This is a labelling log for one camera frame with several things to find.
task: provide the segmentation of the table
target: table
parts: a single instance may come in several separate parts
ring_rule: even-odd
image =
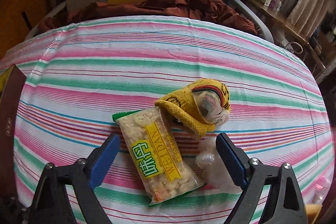
[[[227,84],[231,117],[207,137],[226,132],[250,157],[288,161],[304,201],[315,181],[333,175],[334,152],[320,90],[303,62],[261,38],[213,23],[178,17],[116,17],[51,30],[9,50],[0,62],[27,76],[14,135],[18,196],[31,204],[47,162],[68,165],[121,136],[112,114],[151,107],[199,78]],[[174,131],[184,160],[195,168],[197,141]],[[121,149],[95,193],[113,223],[223,223],[238,195],[207,185],[149,208],[142,182]],[[83,222],[73,189],[74,214]],[[265,187],[251,223],[266,201]]]
[[[293,36],[296,39],[296,41],[299,44],[301,44],[301,46],[307,48],[310,54],[312,55],[314,61],[316,62],[316,65],[320,68],[322,72],[325,71],[326,69],[325,65],[318,57],[314,49],[308,43],[307,37],[302,37],[300,35],[300,31],[292,23],[288,22],[287,18],[283,14],[263,5],[260,1],[257,0],[244,0],[244,1],[251,3],[259,12],[261,12],[268,19],[270,19],[274,25],[283,29],[286,34]]]

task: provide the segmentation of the metal bolt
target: metal bolt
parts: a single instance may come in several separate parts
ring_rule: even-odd
[[[86,159],[85,158],[80,158],[77,160],[77,163],[80,164],[80,165],[83,165],[86,163]]]
[[[283,166],[284,166],[286,169],[290,169],[290,168],[292,168],[291,165],[290,165],[289,163],[287,163],[287,162],[285,162],[285,163],[283,164]]]
[[[253,165],[258,165],[260,163],[260,161],[257,159],[257,158],[252,158],[250,159],[250,162],[253,164]]]
[[[54,167],[54,164],[52,162],[49,162],[45,165],[45,168],[47,168],[47,169],[51,169],[53,167]]]

